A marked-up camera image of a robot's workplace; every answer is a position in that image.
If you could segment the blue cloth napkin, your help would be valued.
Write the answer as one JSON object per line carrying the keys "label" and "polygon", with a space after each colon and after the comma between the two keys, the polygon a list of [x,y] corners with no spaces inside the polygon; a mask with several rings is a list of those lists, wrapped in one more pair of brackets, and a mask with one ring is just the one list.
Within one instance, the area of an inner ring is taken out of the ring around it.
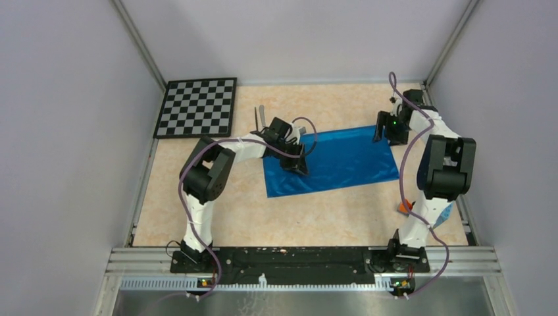
{"label": "blue cloth napkin", "polygon": [[373,142],[375,126],[318,133],[306,157],[309,175],[283,170],[272,157],[263,159],[266,195],[279,198],[399,179],[399,169],[385,139]]}

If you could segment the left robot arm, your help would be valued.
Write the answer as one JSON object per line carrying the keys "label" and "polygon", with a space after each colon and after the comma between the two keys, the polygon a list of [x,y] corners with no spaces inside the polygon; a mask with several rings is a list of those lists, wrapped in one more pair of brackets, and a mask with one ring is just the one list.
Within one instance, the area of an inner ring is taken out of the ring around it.
{"label": "left robot arm", "polygon": [[274,157],[282,170],[309,175],[306,157],[317,143],[313,142],[307,148],[301,139],[306,129],[296,123],[296,119],[286,122],[274,118],[269,126],[239,138],[214,140],[203,136],[198,141],[180,171],[178,185],[179,198],[188,220],[179,254],[192,270],[203,272],[211,264],[213,208],[234,165]]}

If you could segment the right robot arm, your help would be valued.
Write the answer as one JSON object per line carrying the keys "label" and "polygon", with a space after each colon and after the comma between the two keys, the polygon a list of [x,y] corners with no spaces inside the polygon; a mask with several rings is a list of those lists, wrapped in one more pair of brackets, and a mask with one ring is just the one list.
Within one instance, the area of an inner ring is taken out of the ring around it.
{"label": "right robot arm", "polygon": [[417,170],[416,202],[403,199],[399,208],[407,220],[388,242],[381,258],[382,272],[428,272],[426,241],[440,215],[468,192],[474,168],[476,142],[452,131],[438,110],[424,104],[421,90],[391,96],[391,111],[380,111],[374,142],[412,147],[418,141],[424,151]]}

